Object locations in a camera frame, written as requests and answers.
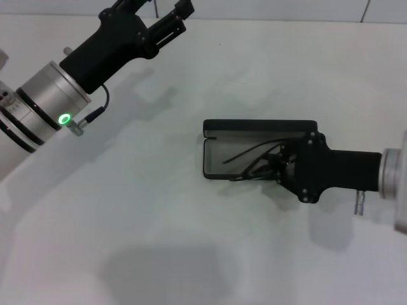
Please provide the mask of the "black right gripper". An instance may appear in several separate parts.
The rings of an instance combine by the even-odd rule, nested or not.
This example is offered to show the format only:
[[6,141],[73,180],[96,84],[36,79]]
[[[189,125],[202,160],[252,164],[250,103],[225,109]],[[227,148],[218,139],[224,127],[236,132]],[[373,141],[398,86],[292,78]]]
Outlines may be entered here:
[[329,188],[378,191],[382,154],[330,149],[322,133],[281,143],[272,156],[282,164],[260,166],[255,178],[280,183],[303,203]]

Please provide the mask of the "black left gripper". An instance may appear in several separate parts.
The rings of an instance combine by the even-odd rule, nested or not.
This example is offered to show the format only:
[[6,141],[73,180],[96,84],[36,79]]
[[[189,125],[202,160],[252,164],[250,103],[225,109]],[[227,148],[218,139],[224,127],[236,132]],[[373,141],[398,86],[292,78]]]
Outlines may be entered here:
[[100,26],[59,66],[84,89],[93,93],[129,61],[152,59],[160,49],[186,31],[184,21],[195,12],[191,1],[146,27],[136,12],[149,0],[119,0],[99,13]]

